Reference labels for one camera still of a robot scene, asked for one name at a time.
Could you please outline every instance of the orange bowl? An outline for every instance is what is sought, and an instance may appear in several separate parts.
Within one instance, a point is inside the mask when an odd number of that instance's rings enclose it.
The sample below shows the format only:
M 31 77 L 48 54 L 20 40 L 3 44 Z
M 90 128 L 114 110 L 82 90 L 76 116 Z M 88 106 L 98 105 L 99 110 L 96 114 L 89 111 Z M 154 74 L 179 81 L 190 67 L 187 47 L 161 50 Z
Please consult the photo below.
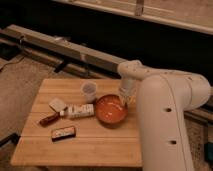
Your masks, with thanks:
M 127 107 L 122 106 L 119 96 L 109 94 L 97 100 L 95 115 L 104 123 L 114 124 L 126 117 Z

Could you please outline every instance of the paper cup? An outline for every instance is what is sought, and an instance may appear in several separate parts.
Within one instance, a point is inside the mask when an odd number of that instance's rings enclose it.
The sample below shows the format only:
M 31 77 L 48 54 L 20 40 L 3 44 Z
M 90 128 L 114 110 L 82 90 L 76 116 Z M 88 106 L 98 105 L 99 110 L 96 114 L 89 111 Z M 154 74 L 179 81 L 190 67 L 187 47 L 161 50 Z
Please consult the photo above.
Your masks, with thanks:
M 96 100 L 97 84 L 95 82 L 85 82 L 81 86 L 81 91 L 84 94 L 86 103 L 93 103 Z

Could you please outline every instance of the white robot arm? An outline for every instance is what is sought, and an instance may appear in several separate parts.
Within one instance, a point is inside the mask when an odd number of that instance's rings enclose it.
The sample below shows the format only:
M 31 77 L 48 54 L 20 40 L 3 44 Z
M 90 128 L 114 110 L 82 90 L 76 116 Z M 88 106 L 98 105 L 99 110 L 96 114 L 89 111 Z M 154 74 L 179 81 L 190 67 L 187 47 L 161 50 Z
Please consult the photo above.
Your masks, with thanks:
M 183 112 L 210 97 L 209 82 L 199 74 L 145 67 L 140 61 L 119 64 L 119 92 L 128 102 L 136 93 L 144 171 L 194 171 Z

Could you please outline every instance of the wood grain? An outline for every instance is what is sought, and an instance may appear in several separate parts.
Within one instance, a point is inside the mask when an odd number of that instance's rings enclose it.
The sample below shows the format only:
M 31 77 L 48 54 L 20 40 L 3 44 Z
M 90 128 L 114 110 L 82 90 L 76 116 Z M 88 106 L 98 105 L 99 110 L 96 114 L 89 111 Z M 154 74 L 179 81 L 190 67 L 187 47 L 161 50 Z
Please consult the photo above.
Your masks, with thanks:
M 136 138 L 73 138 L 53 143 L 46 137 L 22 137 L 12 165 L 141 167 Z
M 141 167 L 141 150 L 135 104 L 127 118 L 113 127 L 95 117 L 65 119 L 41 127 L 38 122 L 54 111 L 48 103 L 60 98 L 69 104 L 84 104 L 81 85 L 85 79 L 45 79 L 34 101 L 11 163 L 18 166 L 119 166 Z M 117 94 L 120 80 L 92 79 L 98 85 L 97 97 Z M 74 125 L 76 138 L 53 143 L 51 130 Z

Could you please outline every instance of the brown object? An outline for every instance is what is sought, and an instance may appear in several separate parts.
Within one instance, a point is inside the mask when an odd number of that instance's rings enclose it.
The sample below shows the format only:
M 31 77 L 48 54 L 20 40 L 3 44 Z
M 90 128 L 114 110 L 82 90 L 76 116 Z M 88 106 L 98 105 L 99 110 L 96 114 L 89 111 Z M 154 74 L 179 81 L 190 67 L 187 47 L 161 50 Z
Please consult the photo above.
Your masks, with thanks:
M 104 123 L 118 123 L 126 117 L 127 112 L 127 107 L 122 106 L 117 95 L 105 95 L 95 104 L 95 115 Z
M 72 138 L 75 136 L 76 136 L 76 130 L 74 126 L 54 129 L 51 132 L 51 138 L 53 142 L 63 140 L 66 138 Z
M 39 121 L 39 124 L 43 127 L 52 124 L 60 118 L 60 113 L 55 113 L 54 115 L 48 116 Z
M 141 150 L 135 104 L 121 127 L 109 129 L 95 117 L 59 119 L 48 127 L 38 122 L 52 114 L 48 103 L 57 97 L 68 104 L 84 104 L 81 85 L 85 79 L 45 79 L 24 125 L 11 163 L 16 166 L 101 166 L 141 167 Z M 118 92 L 120 80 L 91 79 L 98 85 L 97 98 Z M 53 143 L 51 131 L 75 125 L 76 137 Z

